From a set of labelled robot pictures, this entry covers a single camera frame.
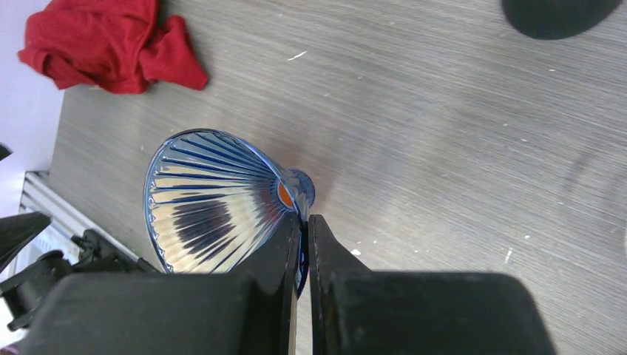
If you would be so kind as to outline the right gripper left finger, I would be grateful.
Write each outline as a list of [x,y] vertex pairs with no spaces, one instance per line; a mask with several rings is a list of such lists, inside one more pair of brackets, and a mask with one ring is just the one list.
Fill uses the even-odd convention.
[[47,296],[21,354],[293,354],[300,223],[224,274],[90,272]]

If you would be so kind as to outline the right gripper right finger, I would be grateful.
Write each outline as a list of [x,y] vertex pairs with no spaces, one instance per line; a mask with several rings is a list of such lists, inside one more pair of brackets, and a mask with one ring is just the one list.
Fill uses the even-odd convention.
[[315,354],[554,354],[518,279],[492,272],[374,271],[308,221]]

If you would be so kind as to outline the blue glass dripper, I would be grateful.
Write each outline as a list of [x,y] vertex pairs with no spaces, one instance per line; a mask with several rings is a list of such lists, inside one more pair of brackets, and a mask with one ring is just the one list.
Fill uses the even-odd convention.
[[315,198],[304,171],[228,132],[190,129],[151,159],[143,213],[166,273],[226,273],[268,242],[284,217],[295,214],[304,226]]

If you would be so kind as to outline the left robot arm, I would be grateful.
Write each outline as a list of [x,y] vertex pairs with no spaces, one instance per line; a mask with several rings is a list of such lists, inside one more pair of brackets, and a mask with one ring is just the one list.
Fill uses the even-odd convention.
[[[1,267],[9,266],[10,261],[51,222],[51,217],[42,212],[3,217]],[[94,229],[87,229],[81,237],[75,235],[70,240],[79,247],[78,262],[70,263],[60,250],[48,251],[24,270],[1,282],[1,300],[13,316],[7,323],[9,331],[29,328],[46,296],[60,280],[71,274],[157,271],[142,258],[132,259]]]

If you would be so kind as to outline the red cloth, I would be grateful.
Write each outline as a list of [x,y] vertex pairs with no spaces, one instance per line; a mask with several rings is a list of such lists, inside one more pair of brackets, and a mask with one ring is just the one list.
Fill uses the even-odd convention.
[[51,1],[27,19],[17,56],[59,89],[142,94],[157,81],[194,90],[209,82],[185,19],[161,20],[159,1]]

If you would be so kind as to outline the red black carafe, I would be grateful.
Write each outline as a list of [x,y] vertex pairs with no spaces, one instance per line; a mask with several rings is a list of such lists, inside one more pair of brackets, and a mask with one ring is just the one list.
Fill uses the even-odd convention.
[[507,22],[519,33],[537,40],[560,40],[590,30],[622,0],[502,0]]

